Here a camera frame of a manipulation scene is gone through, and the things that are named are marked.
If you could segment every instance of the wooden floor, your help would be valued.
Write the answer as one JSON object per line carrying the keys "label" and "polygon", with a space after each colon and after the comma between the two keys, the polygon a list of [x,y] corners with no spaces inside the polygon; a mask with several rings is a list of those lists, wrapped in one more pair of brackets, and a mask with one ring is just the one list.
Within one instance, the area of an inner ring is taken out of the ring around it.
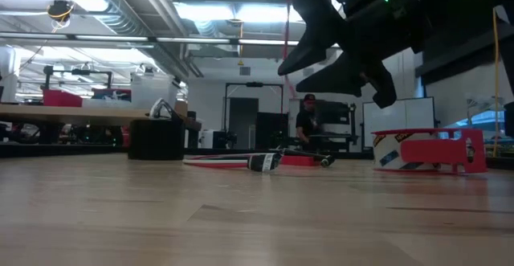
{"label": "wooden floor", "polygon": [[514,265],[514,172],[0,161],[0,265]]}

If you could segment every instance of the door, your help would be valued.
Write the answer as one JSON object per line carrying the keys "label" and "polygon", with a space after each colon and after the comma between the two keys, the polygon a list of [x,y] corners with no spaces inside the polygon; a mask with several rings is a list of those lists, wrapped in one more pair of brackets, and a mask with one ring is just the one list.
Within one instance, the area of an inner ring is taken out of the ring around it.
{"label": "door", "polygon": [[228,128],[237,134],[235,149],[250,149],[255,146],[255,120],[259,111],[257,98],[230,98]]}

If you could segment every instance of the desk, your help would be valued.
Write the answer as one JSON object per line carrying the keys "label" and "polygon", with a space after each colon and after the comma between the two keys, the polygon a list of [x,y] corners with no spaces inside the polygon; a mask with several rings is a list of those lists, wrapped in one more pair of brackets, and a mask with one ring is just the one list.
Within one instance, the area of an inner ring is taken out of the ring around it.
{"label": "desk", "polygon": [[[21,122],[34,125],[72,124],[72,125],[130,125],[131,121],[147,119],[145,109],[122,108],[66,108],[52,106],[28,106],[0,104],[0,121]],[[180,115],[190,131],[190,138],[202,129],[202,124]]]}

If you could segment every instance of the man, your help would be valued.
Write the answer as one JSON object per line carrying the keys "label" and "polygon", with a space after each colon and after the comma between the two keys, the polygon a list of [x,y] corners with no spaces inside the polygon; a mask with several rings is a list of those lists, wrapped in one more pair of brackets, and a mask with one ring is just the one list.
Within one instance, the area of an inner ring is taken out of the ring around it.
{"label": "man", "polygon": [[316,150],[316,145],[309,138],[318,131],[316,123],[316,97],[307,94],[304,97],[304,110],[296,116],[296,135],[300,138],[303,150]]}

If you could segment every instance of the red box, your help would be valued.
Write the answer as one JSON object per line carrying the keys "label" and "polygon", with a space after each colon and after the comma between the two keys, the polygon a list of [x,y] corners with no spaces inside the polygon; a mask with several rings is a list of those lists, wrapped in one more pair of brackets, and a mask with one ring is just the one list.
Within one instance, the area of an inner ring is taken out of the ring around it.
{"label": "red box", "polygon": [[43,105],[58,107],[82,107],[82,97],[60,90],[43,90]]}

